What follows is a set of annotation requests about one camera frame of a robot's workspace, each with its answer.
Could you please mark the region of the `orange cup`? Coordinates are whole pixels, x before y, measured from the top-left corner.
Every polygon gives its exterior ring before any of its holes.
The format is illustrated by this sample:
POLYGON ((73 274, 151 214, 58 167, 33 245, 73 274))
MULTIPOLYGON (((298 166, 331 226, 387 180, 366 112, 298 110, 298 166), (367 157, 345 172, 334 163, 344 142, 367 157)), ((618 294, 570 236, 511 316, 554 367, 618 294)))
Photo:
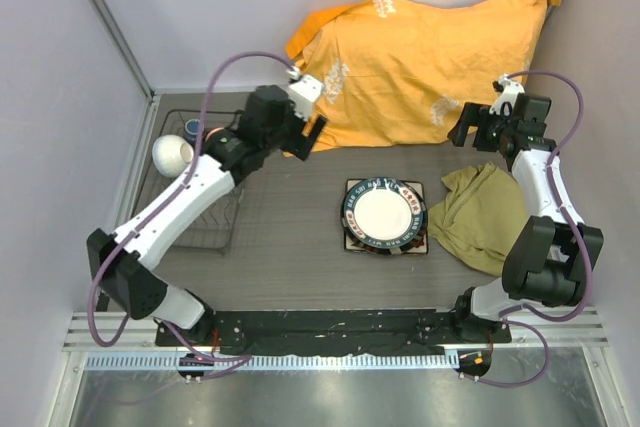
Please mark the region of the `orange cup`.
POLYGON ((205 136, 205 141, 208 141, 213 135, 223 131, 224 129, 225 129, 224 127, 218 127, 210 130, 205 136))

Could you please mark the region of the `blue cup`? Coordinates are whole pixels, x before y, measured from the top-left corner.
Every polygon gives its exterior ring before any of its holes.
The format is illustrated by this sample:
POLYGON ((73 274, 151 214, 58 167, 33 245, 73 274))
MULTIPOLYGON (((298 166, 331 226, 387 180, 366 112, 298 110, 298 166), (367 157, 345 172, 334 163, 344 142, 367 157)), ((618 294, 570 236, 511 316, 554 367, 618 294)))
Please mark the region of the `blue cup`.
POLYGON ((183 138, 194 146, 200 131, 201 122, 198 119, 189 119, 184 124, 183 138))

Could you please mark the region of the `white ribbed bowl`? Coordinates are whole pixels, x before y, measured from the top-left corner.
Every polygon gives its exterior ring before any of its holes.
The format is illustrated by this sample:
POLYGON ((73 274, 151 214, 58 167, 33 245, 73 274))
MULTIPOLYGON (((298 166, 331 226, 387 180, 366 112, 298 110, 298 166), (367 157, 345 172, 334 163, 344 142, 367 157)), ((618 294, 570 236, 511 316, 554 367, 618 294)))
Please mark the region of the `white ribbed bowl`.
POLYGON ((179 176, 191 164, 193 156, 193 147, 178 135, 160 136, 152 146, 152 162, 167 178, 179 176))

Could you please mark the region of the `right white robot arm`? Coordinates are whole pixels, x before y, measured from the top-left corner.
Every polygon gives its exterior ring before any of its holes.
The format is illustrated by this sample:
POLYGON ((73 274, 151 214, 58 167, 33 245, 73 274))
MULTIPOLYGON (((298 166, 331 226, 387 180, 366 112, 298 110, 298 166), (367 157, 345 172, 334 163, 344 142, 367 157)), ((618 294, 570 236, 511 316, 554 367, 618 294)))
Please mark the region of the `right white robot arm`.
POLYGON ((462 341, 477 340, 489 325, 518 311, 564 323, 587 306, 604 236, 584 223, 570 201, 559 146, 545 135, 550 108, 549 98, 526 93, 497 108, 468 102, 448 134, 461 147, 474 128, 476 150, 500 153, 529 214, 500 279, 459 296, 451 327, 462 341))

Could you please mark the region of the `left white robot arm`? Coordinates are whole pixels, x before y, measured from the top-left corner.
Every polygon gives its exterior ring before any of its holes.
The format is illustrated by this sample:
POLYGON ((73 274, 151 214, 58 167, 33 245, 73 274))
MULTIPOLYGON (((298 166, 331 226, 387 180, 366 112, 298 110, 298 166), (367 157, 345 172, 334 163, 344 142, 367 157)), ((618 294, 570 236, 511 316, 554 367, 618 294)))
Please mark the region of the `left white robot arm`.
POLYGON ((89 235, 91 290, 105 293, 130 319, 154 318, 170 324, 190 345, 205 344, 213 332, 212 309, 153 271, 206 209, 272 153, 308 158, 327 123, 312 115, 322 93, 322 83, 310 75, 286 88, 259 86, 251 92, 237 126, 207 134, 202 153, 144 210, 111 234, 97 229, 89 235))

